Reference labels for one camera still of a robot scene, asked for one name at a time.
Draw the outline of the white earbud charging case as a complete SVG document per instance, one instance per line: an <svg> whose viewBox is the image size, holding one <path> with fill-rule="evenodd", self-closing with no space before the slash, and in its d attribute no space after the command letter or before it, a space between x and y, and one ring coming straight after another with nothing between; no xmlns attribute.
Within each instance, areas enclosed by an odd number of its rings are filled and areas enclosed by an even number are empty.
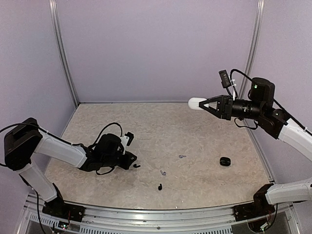
<svg viewBox="0 0 312 234"><path fill-rule="evenodd" d="M201 98L201 97L192 97L188 100L188 107L192 110L203 110L200 106L199 103L202 101L206 101L206 98Z"/></svg>

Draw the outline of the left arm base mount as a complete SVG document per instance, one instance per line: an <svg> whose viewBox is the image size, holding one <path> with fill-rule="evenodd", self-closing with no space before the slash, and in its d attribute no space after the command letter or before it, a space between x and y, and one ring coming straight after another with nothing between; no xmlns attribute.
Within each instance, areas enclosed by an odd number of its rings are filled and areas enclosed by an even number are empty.
<svg viewBox="0 0 312 234"><path fill-rule="evenodd" d="M85 214L85 207L66 203L61 197L56 197L52 201L44 203L42 212L68 221L81 222Z"/></svg>

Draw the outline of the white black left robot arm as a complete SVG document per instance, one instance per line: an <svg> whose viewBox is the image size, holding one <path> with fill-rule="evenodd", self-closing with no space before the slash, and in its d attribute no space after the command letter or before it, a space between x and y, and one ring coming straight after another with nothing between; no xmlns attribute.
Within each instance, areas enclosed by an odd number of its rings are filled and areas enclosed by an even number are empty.
<svg viewBox="0 0 312 234"><path fill-rule="evenodd" d="M32 117L1 131L7 131L3 143L4 166L16 171L59 217L68 213L68 205L63 201L57 186L47 179L32 160L33 154L50 156L79 170L96 173L104 167L128 170L137 160L136 155L126 150L134 139L131 132L121 133L120 136L99 133L93 144L84 146L53 135L41 128Z"/></svg>

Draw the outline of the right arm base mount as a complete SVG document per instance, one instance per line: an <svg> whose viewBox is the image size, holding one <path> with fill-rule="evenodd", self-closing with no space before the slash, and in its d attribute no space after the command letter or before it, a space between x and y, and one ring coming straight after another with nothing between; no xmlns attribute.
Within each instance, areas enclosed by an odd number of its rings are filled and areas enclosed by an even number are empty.
<svg viewBox="0 0 312 234"><path fill-rule="evenodd" d="M268 203L265 194L273 183L265 184L254 195L253 201L246 204L235 205L233 207L234 217L236 221L253 219L260 216L268 215L275 212L274 205Z"/></svg>

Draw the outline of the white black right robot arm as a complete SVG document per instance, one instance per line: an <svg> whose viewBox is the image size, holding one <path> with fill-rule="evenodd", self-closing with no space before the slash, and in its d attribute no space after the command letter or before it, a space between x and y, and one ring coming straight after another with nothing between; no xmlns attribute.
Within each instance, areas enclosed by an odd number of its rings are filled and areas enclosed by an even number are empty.
<svg viewBox="0 0 312 234"><path fill-rule="evenodd" d="M312 158L312 135L284 109L273 108L275 85L264 78L253 78L249 100L231 96L192 98L188 105L194 110L205 110L219 119L252 119L267 134L299 151L307 159ZM310 178L286 183L266 184L253 196L249 206L253 216L260 216L269 205L281 202L307 201L312 198Z"/></svg>

